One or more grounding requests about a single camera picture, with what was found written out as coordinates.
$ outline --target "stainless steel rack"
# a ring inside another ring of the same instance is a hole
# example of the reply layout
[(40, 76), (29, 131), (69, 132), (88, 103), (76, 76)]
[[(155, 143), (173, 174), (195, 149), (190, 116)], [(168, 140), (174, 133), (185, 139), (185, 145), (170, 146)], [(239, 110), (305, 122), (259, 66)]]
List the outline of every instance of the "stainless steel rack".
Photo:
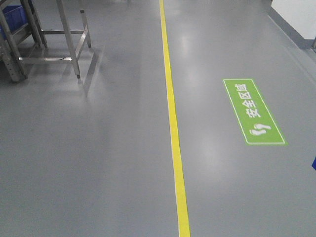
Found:
[[(41, 27), (40, 19), (38, 17), (34, 3), (31, 0), (20, 0), (26, 12), (28, 24), (25, 24), (14, 32), (10, 31), (5, 16), (2, 12), (2, 10), (11, 2), (12, 0), (0, 0), (0, 24), (2, 25), (2, 29), (6, 36), (6, 40), (4, 40), (0, 34), (0, 59), (2, 58), (6, 68), (9, 70), (12, 81), (19, 82), (27, 78), (25, 64), (47, 63), (72, 63), (75, 74), (77, 75), (77, 78), (80, 79), (78, 60), (85, 43), (87, 43), (88, 47), (91, 48), (90, 32), (83, 7), (83, 1), (78, 0), (83, 30), (70, 30), (63, 0), (56, 0), (63, 30), (46, 31)], [(73, 34), (81, 35), (76, 47), (74, 46), (72, 39)], [(30, 49), (31, 53), (29, 56), (22, 57), (18, 49), (18, 44), (30, 35), (33, 36), (34, 46)], [(65, 35), (69, 54), (61, 57), (32, 57), (31, 55), (34, 48), (42, 48), (43, 46), (47, 48), (47, 40), (45, 35)]]

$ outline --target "gray baseboard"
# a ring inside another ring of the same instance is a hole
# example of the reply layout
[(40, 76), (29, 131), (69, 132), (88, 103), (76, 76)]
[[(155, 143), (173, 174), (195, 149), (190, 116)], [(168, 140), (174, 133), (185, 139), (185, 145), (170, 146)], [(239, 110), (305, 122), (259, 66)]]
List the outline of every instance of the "gray baseboard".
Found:
[(294, 41), (300, 49), (308, 49), (312, 47), (313, 39), (304, 39), (287, 21), (285, 21), (272, 7), (269, 16), (277, 25)]

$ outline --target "white wall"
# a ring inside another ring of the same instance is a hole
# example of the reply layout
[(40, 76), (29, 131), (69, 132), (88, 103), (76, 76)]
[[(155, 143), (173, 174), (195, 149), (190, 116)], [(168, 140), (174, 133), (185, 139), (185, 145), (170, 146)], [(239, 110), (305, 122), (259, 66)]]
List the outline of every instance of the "white wall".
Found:
[(304, 39), (315, 39), (316, 0), (273, 0), (272, 7)]

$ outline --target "blue plastic bin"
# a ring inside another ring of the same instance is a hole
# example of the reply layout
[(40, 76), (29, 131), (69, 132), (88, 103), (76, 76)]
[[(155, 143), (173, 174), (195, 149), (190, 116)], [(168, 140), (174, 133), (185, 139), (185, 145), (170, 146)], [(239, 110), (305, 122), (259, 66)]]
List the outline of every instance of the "blue plastic bin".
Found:
[(313, 167), (314, 169), (316, 169), (316, 159), (314, 160), (314, 163), (313, 163), (312, 167)]
[[(12, 32), (19, 29), (24, 24), (28, 23), (25, 11), (21, 5), (7, 6), (3, 10), (3, 13), (9, 25), (9, 28)], [(2, 34), (3, 38), (6, 39), (1, 26), (0, 26), (0, 33)]]

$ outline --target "gray epoxy floor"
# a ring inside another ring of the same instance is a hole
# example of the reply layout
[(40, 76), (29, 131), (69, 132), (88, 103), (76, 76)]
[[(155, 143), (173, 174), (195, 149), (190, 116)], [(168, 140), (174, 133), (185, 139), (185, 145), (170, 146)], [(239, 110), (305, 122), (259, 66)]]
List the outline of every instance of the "gray epoxy floor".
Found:
[[(89, 2), (82, 85), (67, 65), (12, 85), (0, 65), (0, 236), (178, 236), (159, 2)], [(193, 237), (315, 236), (316, 56), (270, 4), (165, 1)], [(224, 78), (255, 79), (288, 146), (245, 144)]]

